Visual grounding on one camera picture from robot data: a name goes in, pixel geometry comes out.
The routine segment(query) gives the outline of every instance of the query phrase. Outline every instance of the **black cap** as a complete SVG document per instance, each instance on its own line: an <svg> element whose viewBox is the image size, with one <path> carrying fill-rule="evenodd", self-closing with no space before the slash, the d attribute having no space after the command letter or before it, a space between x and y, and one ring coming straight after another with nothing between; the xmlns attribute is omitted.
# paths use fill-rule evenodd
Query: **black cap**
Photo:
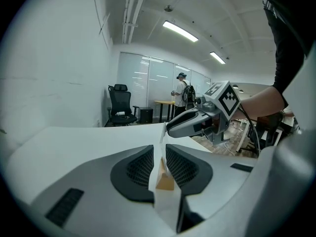
<svg viewBox="0 0 316 237"><path fill-rule="evenodd" d="M179 77L187 77L187 75L184 74L184 73L180 73L180 74L177 76L177 79L179 79Z"/></svg>

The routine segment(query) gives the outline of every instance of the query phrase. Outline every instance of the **human arm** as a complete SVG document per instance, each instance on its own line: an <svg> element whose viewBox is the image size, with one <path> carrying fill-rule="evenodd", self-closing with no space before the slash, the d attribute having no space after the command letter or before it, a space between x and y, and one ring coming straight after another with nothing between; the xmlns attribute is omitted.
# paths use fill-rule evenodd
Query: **human arm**
<svg viewBox="0 0 316 237"><path fill-rule="evenodd" d="M282 93L304 61L303 50L290 29L271 11L265 9L265 12L276 43L276 76L273 86L241 102L252 119L277 113L287 106ZM244 114L239 110L232 117L244 118Z"/></svg>
<svg viewBox="0 0 316 237"><path fill-rule="evenodd" d="M273 86L260 93L242 100L241 105L251 119L277 113L284 109L284 101L281 94ZM245 119L245 115L237 110L232 119Z"/></svg>

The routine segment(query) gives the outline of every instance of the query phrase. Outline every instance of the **backpack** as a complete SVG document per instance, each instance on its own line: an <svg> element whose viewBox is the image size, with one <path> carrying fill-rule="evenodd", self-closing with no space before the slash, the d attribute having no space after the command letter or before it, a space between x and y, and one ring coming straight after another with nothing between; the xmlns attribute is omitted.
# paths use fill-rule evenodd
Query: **backpack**
<svg viewBox="0 0 316 237"><path fill-rule="evenodd" d="M194 90L194 87L191 84L187 85L185 81L181 82L183 82L186 85L185 89L183 90L182 100L186 103L187 107L188 105L192 105L195 103L196 91Z"/></svg>

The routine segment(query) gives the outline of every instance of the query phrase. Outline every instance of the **cardboard piece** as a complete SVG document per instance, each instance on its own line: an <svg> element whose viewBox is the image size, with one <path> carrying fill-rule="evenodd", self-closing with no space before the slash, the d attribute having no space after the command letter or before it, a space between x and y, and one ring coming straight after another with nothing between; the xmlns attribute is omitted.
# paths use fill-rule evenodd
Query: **cardboard piece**
<svg viewBox="0 0 316 237"><path fill-rule="evenodd" d="M174 179L172 175L167 175L167 170L164 167L163 158L161 158L160 160L156 189L167 190L167 191L174 190Z"/></svg>
<svg viewBox="0 0 316 237"><path fill-rule="evenodd" d="M167 160L166 160L166 144L168 144L168 139L167 139L167 127L166 127L166 122L163 123L163 128L162 128L162 133L161 133L161 138L160 138L160 147L161 147L161 153L162 153L162 160L163 160L163 165L164 169L166 170L167 176L170 176L170 171L167 168Z"/></svg>

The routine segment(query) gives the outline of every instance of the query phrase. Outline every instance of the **office chair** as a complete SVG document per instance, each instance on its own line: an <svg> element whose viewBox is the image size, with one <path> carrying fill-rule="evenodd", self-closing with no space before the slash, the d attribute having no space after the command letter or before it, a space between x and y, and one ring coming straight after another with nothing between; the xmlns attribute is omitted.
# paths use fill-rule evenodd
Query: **office chair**
<svg viewBox="0 0 316 237"><path fill-rule="evenodd" d="M259 117L257 119L256 130L258 133L260 149L264 149L265 147L269 147L274 144L276 140L275 134L276 134L277 128L280 126L283 118L284 118L284 114L282 112L279 112L279 113L275 113L269 116ZM262 140L261 137L265 131L268 132L267 138L266 140ZM247 136L250 138L250 141L252 143L255 142L256 135L252 129L249 130ZM246 148L240 148L239 153L241 152L241 150L251 151L253 153L257 152L255 147L250 147L250 145L247 145Z"/></svg>
<svg viewBox="0 0 316 237"><path fill-rule="evenodd" d="M127 124L137 121L136 109L139 107L134 105L134 114L132 114L132 110L130 108L131 94L127 91L127 86L125 84L115 84L114 87L109 86L108 89L112 108L108 107L107 109L109 112L109 119L113 126L126 126ZM118 112L125 112L125 115L116 116L115 114Z"/></svg>

